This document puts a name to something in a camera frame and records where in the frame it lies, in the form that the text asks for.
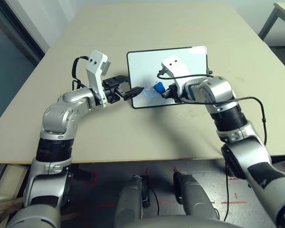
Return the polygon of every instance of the white screen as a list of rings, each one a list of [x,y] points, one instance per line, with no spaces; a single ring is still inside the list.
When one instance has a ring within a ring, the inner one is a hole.
[[[162,82],[165,89],[174,83],[174,80],[157,78],[158,71],[162,69],[162,61],[172,55],[176,55],[187,65],[191,75],[206,74],[207,48],[205,46],[129,52],[127,59],[131,88],[144,87],[144,90],[132,99],[134,108],[175,104],[173,99],[164,99],[153,89],[158,82]]]

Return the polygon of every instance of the wooden table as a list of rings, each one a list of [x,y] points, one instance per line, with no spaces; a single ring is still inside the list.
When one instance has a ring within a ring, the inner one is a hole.
[[[285,2],[275,2],[274,3],[274,10],[271,12],[269,15],[269,18],[267,19],[265,25],[261,29],[260,33],[258,36],[264,40],[265,37],[267,36],[268,32],[276,22],[278,18],[282,19],[285,21]]]
[[[0,162],[30,163],[45,109],[71,89],[76,57],[97,49],[112,64],[106,77],[127,75],[133,50],[205,45],[214,75],[225,77],[238,97],[253,95],[266,110],[271,155],[285,154],[285,67],[227,3],[143,3],[84,6],[0,118]],[[86,62],[77,76],[87,83]],[[263,138],[257,103],[241,102]],[[203,106],[133,109],[120,101],[97,109],[78,127],[74,162],[222,157],[222,142]]]

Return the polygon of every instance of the blue object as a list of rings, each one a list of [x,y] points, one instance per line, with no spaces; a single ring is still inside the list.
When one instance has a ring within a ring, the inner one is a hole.
[[[155,84],[155,85],[153,86],[153,88],[154,88],[158,93],[160,93],[160,94],[162,94],[163,92],[166,91],[165,87],[163,87],[163,84],[162,84],[161,82]]]

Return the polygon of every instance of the black cable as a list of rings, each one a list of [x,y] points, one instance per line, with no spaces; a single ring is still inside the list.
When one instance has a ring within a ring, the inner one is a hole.
[[[229,188],[228,188],[228,174],[227,174],[227,163],[226,163],[226,161],[225,161],[225,173],[226,173],[226,189],[227,189],[227,211],[226,211],[224,221],[226,221],[227,215],[229,212]]]
[[[207,74],[197,74],[197,75],[186,75],[186,76],[179,76],[179,77],[161,77],[160,75],[162,75],[162,73],[158,73],[157,77],[159,79],[163,79],[163,80],[171,80],[171,79],[178,79],[178,78],[186,78],[186,77],[214,77],[212,75],[207,75]]]
[[[77,63],[78,63],[79,59],[89,60],[89,57],[88,56],[80,56],[74,60],[73,66],[72,66],[72,78],[74,78],[74,80],[72,81],[72,90],[74,90],[74,88],[75,88],[75,82],[77,83],[76,89],[79,89],[81,87],[85,87],[85,85],[82,84],[81,81],[76,77],[76,67],[77,67]]]
[[[220,217],[219,217],[219,211],[218,211],[216,208],[214,208],[214,210],[215,210],[215,212],[217,213],[218,220],[219,220],[219,219],[220,219]]]
[[[259,103],[260,107],[261,107],[261,112],[262,112],[262,122],[263,122],[263,128],[264,128],[264,145],[266,145],[267,143],[267,128],[266,128],[266,117],[265,117],[265,111],[264,111],[264,106],[263,103],[256,97],[254,96],[246,96],[246,97],[241,97],[241,98],[236,98],[236,99],[232,99],[232,100],[228,100],[228,101],[223,101],[223,102],[191,102],[190,100],[187,99],[181,99],[182,102],[186,103],[186,104],[194,104],[194,105],[223,105],[226,103],[230,103],[230,102],[234,102],[234,101],[242,101],[242,100],[248,100],[248,99],[252,99],[255,100]]]
[[[157,216],[159,216],[159,215],[160,215],[160,204],[159,204],[159,202],[158,202],[157,196],[156,196],[155,191],[153,190],[153,188],[150,188],[150,187],[149,187],[149,189],[153,192],[153,194],[154,194],[154,196],[155,196],[156,203],[157,203]]]

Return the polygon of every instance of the silver robot arm segment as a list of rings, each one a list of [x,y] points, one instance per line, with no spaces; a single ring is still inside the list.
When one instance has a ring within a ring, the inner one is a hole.
[[[232,101],[236,97],[230,83],[219,76],[178,79],[190,75],[183,65],[176,56],[162,62],[161,72],[173,77],[175,82],[162,97],[174,98],[176,102],[219,103],[205,106],[220,140],[225,143],[221,148],[225,161],[235,176],[248,181],[273,222],[285,227],[285,173],[272,166],[252,123],[245,118],[238,102]]]
[[[106,74],[109,65],[106,55],[93,51],[86,65],[89,88],[65,93],[45,111],[37,154],[24,192],[24,209],[11,219],[8,228],[60,227],[60,208],[69,201],[71,152],[81,118],[97,106],[106,107],[120,97],[130,99],[143,90],[141,87],[128,92],[120,90],[119,84],[127,82],[125,76],[102,82],[100,76]]]

